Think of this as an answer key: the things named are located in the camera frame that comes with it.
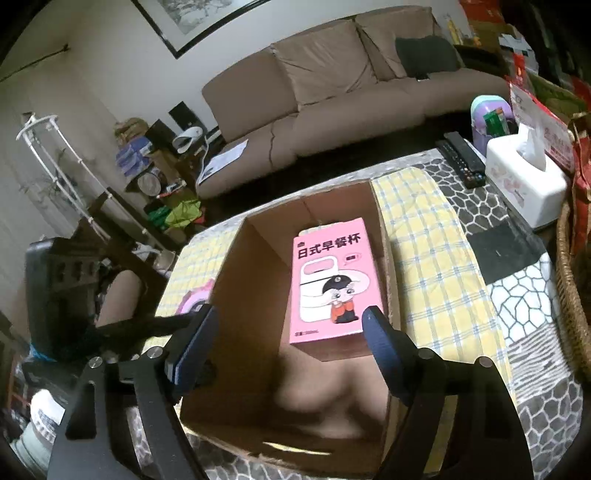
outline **yellow plaid cloth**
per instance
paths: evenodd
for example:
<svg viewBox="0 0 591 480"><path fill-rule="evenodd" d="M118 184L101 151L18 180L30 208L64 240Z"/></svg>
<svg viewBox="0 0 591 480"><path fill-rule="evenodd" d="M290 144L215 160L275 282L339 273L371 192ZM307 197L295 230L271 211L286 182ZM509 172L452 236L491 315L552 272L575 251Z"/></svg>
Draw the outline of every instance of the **yellow plaid cloth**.
<svg viewBox="0 0 591 480"><path fill-rule="evenodd" d="M402 323L419 347L446 360L493 359L513 395L505 341L476 258L435 181L417 168L373 180L399 275ZM173 315L191 289L215 279L237 225L195 236L183 249L157 315ZM144 349L164 345L150 339Z"/></svg>

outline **sofa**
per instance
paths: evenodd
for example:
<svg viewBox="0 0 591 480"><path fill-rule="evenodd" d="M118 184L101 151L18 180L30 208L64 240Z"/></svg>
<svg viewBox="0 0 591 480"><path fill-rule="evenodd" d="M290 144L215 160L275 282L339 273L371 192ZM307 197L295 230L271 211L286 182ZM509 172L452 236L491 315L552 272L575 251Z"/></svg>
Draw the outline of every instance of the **sofa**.
<svg viewBox="0 0 591 480"><path fill-rule="evenodd" d="M248 142L238 159L196 185L199 197L299 158L469 112L478 95L509 100L503 78L465 68L459 55L455 71L408 76L395 39L426 37L443 38L431 8L385 8L298 33L221 72L202 93L227 142L223 151Z"/></svg>

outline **picture frame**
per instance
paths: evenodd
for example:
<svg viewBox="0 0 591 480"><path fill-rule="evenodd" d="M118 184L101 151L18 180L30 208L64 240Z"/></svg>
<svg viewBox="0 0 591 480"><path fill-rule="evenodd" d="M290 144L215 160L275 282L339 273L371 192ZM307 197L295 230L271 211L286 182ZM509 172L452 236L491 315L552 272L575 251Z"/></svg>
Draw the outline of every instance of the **picture frame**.
<svg viewBox="0 0 591 480"><path fill-rule="evenodd" d="M175 59L269 0L131 0Z"/></svg>

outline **remote control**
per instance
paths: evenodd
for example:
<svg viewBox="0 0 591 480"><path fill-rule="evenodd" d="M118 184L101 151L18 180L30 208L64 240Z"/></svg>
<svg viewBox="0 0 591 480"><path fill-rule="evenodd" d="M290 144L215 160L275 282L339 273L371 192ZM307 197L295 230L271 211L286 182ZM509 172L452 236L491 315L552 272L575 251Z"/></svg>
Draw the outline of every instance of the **remote control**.
<svg viewBox="0 0 591 480"><path fill-rule="evenodd" d="M451 132L443 136L456 149L472 173L482 173L484 175L484 163L458 132Z"/></svg>
<svg viewBox="0 0 591 480"><path fill-rule="evenodd" d="M443 158L447 160L462 179L462 182L467 189L482 187L486 183L485 175L480 172L472 172L466 162L464 162L462 157L447 140L438 140L435 142L435 146L441 152Z"/></svg>

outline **pink product box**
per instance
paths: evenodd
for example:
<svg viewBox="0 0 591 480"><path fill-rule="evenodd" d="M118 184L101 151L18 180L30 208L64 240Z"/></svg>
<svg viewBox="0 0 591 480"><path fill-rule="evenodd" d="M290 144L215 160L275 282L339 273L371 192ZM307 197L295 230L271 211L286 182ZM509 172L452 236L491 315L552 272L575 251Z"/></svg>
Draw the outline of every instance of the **pink product box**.
<svg viewBox="0 0 591 480"><path fill-rule="evenodd" d="M361 314L383 311L363 219L294 238L290 344L322 360L369 355Z"/></svg>

